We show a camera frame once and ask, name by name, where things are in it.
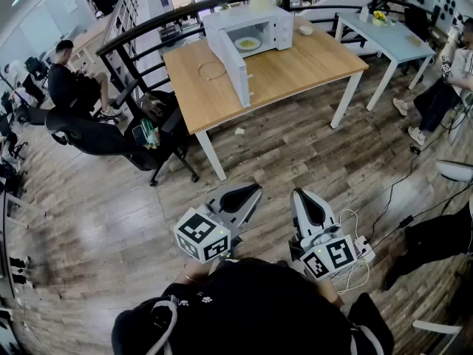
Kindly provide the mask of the person's right forearm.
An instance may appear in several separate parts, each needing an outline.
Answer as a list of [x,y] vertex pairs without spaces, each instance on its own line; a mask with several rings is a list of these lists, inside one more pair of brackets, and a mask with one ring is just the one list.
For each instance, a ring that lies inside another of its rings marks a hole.
[[320,295],[337,308],[344,305],[344,301],[338,294],[330,278],[316,281],[316,288]]

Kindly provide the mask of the white shelf unit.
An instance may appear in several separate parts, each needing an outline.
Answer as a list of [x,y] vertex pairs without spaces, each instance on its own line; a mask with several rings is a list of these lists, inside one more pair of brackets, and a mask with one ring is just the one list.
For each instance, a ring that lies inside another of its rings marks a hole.
[[[105,31],[103,46],[106,47],[116,37],[138,25],[139,7],[140,0],[118,0]],[[108,70],[112,86],[121,92],[132,80],[132,74],[121,55],[116,49],[110,50],[103,56],[103,63]]]

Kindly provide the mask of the person's left forearm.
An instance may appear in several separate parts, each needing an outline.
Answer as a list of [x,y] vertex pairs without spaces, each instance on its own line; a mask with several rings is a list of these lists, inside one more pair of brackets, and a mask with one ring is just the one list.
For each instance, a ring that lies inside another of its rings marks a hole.
[[174,283],[191,285],[202,282],[211,272],[212,263],[200,263],[194,259],[189,260],[179,273]]

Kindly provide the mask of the wooden table with white legs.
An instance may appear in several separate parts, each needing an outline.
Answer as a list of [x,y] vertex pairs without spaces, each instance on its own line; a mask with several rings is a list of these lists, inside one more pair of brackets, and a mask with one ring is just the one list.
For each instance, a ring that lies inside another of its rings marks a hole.
[[244,108],[227,75],[207,81],[198,75],[221,70],[205,39],[194,41],[164,55],[166,70],[176,94],[188,132],[197,140],[220,180],[226,175],[207,131],[234,118],[284,98],[347,78],[348,84],[330,123],[336,128],[354,95],[367,64],[331,35],[313,29],[303,36],[299,27],[309,22],[294,19],[293,45],[287,50],[269,50],[246,60],[251,78],[251,105]]

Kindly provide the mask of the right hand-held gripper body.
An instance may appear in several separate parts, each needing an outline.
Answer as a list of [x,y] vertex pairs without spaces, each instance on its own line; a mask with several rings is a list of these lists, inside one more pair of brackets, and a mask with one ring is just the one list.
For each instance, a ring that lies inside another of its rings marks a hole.
[[289,249],[292,260],[299,260],[316,280],[326,279],[357,261],[352,238],[339,225],[306,238],[295,234],[289,240]]

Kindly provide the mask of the green plastic item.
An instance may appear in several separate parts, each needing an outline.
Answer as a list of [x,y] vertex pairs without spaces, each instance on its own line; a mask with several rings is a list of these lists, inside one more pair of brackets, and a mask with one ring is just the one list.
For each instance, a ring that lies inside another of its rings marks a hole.
[[139,124],[132,127],[132,134],[138,146],[147,149],[157,149],[160,145],[160,133],[148,118],[140,120]]

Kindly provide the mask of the black mesh office chair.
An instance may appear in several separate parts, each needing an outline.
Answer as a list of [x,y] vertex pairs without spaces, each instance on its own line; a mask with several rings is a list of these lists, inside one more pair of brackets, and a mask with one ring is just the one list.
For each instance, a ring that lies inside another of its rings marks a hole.
[[140,123],[139,118],[133,118],[122,133],[114,125],[79,118],[65,109],[54,108],[47,113],[45,126],[57,142],[74,146],[88,155],[121,155],[140,171],[154,171],[149,181],[150,186],[157,185],[157,173],[171,155],[176,155],[190,171],[191,180],[196,183],[199,175],[186,160],[189,133],[177,98],[170,92],[160,93],[166,99],[167,111],[161,125],[153,123],[160,133],[160,145],[157,149],[147,149],[136,144],[132,127]]

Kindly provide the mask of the light wooden desk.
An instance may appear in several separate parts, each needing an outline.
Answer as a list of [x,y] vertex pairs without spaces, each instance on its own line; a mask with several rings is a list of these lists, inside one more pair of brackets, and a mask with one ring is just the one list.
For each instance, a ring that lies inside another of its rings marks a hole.
[[91,53],[88,51],[88,46],[97,38],[105,35],[105,31],[109,27],[110,19],[111,16],[107,16],[101,20],[98,20],[88,30],[79,34],[78,37],[73,40],[74,47],[71,58],[68,62],[68,65],[72,69],[75,69],[72,61],[74,59],[80,59],[82,55],[88,60],[90,64],[95,63],[96,56],[91,55]]

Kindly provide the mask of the white power strip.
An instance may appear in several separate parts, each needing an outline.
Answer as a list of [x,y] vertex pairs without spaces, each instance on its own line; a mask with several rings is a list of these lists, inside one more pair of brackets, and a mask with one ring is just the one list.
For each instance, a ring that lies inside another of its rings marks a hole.
[[364,260],[367,263],[371,263],[375,259],[375,252],[364,235],[357,237],[353,243],[358,252],[358,259]]

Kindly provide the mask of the pale white table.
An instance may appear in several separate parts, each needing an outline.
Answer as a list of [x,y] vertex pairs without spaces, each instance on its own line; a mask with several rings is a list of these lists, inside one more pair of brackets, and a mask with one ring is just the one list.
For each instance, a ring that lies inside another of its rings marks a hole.
[[371,111],[377,104],[399,64],[423,59],[421,67],[409,85],[409,90],[413,90],[435,54],[435,51],[424,41],[420,47],[411,44],[407,37],[416,36],[416,34],[401,23],[394,26],[388,24],[385,27],[377,27],[372,22],[361,22],[358,13],[339,13],[335,35],[335,39],[339,42],[341,42],[341,34],[345,26],[374,44],[377,51],[390,60],[384,77],[367,105],[368,111]]

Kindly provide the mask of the brown bag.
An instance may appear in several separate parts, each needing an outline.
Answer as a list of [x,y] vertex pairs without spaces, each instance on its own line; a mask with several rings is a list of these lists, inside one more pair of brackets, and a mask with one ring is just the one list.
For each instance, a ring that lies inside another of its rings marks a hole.
[[141,112],[154,124],[161,125],[166,118],[167,103],[160,91],[142,95],[137,105]]

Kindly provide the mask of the white plate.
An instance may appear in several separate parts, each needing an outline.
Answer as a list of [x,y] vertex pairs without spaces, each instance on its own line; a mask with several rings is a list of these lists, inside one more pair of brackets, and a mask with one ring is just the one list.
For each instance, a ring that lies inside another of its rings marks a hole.
[[[256,46],[254,48],[241,48],[241,46],[239,45],[239,43],[243,40],[251,40],[251,41],[254,41],[256,43]],[[254,37],[243,37],[243,38],[239,38],[237,40],[234,41],[234,46],[240,51],[240,52],[250,52],[250,51],[253,51],[253,50],[257,50],[261,47],[261,41],[258,39],[258,38],[254,38]]]

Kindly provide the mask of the white microwave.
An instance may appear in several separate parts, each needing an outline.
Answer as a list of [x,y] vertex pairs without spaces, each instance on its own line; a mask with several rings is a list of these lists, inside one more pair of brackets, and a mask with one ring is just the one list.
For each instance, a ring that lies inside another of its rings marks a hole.
[[[203,17],[208,46],[223,64],[241,105],[251,105],[248,74],[245,59],[269,50],[286,50],[292,47],[293,15],[280,7],[254,11],[250,5],[231,8],[229,16],[219,12]],[[243,37],[254,37],[261,47],[250,52],[240,52],[234,41]]]

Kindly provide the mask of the person's black shirt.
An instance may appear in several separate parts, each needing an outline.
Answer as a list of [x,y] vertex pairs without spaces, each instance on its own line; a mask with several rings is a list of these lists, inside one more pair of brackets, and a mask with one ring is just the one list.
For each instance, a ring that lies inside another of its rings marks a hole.
[[392,355],[368,294],[347,313],[285,261],[224,260],[200,283],[172,283],[120,313],[114,355]]

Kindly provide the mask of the black metal railing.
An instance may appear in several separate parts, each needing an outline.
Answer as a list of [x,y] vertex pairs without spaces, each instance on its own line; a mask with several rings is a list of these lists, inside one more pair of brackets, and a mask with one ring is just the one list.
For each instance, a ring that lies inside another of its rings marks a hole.
[[[233,3],[249,4],[250,0],[205,0],[198,3],[191,3],[185,7],[177,8],[148,19],[141,24],[132,23],[131,27],[127,29],[118,27],[118,17],[113,16],[112,22],[107,28],[104,42],[99,50],[97,50],[96,55],[106,66],[112,77],[112,84],[119,92],[114,107],[119,108],[123,104],[131,107],[132,93],[137,88],[140,89],[141,92],[147,93],[170,82],[170,78],[166,76],[153,84],[147,84],[144,77],[157,70],[161,70],[165,67],[166,63],[164,61],[156,61],[150,67],[140,71],[137,69],[137,62],[139,60],[181,39],[196,34],[205,35],[205,28],[201,23],[200,14],[205,10],[212,11],[215,7],[223,4],[230,5]],[[314,24],[331,23],[332,29],[328,30],[328,34],[331,36],[335,35],[334,27],[338,23],[338,17],[344,11],[360,13],[363,7],[368,7],[370,13],[374,13],[376,10],[383,13],[402,13],[400,10],[388,8],[389,3],[400,5],[406,10],[415,9],[424,12],[430,27],[434,27],[439,18],[445,18],[441,7],[436,7],[434,10],[427,10],[424,7],[419,7],[403,0],[341,0],[340,4],[317,3],[307,7],[296,7],[291,4],[290,0],[276,0],[276,5],[289,13],[300,13],[306,10],[331,10],[333,13],[330,16],[315,19],[311,18],[309,20],[309,22]],[[137,49],[135,44],[137,38],[161,27],[165,27],[167,24],[176,24],[185,18],[195,18],[197,20],[197,28],[183,34],[175,35],[170,39],[165,39],[161,43],[153,44],[144,50]]]

